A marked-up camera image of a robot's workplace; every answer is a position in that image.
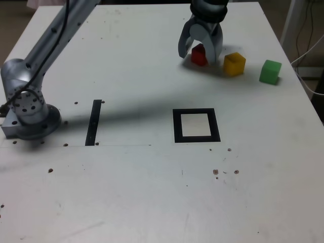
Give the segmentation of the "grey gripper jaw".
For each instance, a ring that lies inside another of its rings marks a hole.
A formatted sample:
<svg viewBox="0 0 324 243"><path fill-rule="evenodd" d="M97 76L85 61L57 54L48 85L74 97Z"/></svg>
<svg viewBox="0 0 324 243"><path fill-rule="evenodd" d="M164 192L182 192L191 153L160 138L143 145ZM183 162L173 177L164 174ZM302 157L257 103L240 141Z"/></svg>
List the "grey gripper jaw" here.
<svg viewBox="0 0 324 243"><path fill-rule="evenodd" d="M219 23L196 23L190 28L190 36L203 44L209 65L215 65L223 46L223 32Z"/></svg>
<svg viewBox="0 0 324 243"><path fill-rule="evenodd" d="M191 18L184 24L178 42L178 53L181 58L185 58L189 49L193 44L193 38L190 35L190 28L195 24L195 17L192 15Z"/></svg>

